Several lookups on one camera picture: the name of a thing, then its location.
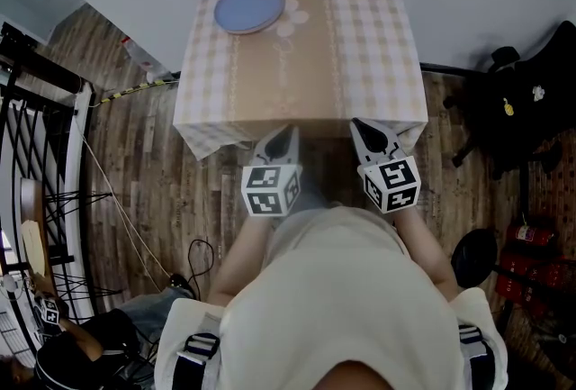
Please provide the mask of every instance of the black baseboard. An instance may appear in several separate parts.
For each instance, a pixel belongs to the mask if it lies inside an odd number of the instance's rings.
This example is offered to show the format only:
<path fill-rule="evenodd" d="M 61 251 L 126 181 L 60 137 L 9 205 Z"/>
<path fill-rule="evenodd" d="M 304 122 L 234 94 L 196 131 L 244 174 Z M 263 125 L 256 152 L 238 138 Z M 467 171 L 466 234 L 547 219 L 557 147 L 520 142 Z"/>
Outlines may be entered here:
<path fill-rule="evenodd" d="M 436 63 L 420 62 L 420 70 L 429 73 L 440 73 L 442 75 L 452 75 L 455 77 L 480 77 L 485 75 L 481 71 L 473 69 L 464 69 L 457 67 L 448 67 L 447 65 L 437 65 Z"/>

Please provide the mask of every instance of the person's arm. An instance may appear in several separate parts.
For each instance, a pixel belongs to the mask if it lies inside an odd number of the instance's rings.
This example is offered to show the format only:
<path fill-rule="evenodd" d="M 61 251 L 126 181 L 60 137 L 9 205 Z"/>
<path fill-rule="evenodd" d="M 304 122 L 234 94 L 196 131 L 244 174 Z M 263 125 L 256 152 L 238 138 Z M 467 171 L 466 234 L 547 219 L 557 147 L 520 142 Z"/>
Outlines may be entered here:
<path fill-rule="evenodd" d="M 208 304 L 225 307 L 262 269 L 272 219 L 248 217 L 214 279 Z"/>
<path fill-rule="evenodd" d="M 104 348 L 102 347 L 102 344 L 96 340 L 92 334 L 83 329 L 82 326 L 78 326 L 68 318 L 63 317 L 60 317 L 59 325 L 72 334 L 76 341 L 76 345 L 84 351 L 91 361 L 96 361 L 103 355 Z"/>
<path fill-rule="evenodd" d="M 412 260 L 420 265 L 448 302 L 457 297 L 458 284 L 452 265 L 416 208 L 402 209 L 393 218 Z"/>

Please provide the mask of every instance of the plate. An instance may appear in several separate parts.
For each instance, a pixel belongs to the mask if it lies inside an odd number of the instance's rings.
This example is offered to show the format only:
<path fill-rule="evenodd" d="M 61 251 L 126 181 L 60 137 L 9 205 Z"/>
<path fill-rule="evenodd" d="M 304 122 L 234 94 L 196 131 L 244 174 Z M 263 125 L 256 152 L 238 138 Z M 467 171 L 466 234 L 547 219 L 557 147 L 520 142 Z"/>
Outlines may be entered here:
<path fill-rule="evenodd" d="M 235 34 L 257 32 L 274 23 L 284 11 L 284 0 L 220 0 L 214 20 Z"/>

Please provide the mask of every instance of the black shoe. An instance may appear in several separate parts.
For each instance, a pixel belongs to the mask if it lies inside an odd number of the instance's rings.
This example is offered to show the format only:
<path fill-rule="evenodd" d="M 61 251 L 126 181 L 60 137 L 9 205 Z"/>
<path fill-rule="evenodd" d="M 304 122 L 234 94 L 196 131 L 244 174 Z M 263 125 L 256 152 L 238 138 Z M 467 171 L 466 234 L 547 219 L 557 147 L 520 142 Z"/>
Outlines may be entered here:
<path fill-rule="evenodd" d="M 182 287 L 183 289 L 185 289 L 186 291 L 188 291 L 192 295 L 192 298 L 194 300 L 196 300 L 196 298 L 197 298 L 196 293 L 190 287 L 190 285 L 186 281 L 186 278 L 184 278 L 182 275 L 178 275 L 177 273 L 174 273 L 170 277 L 170 286 L 171 287 Z"/>

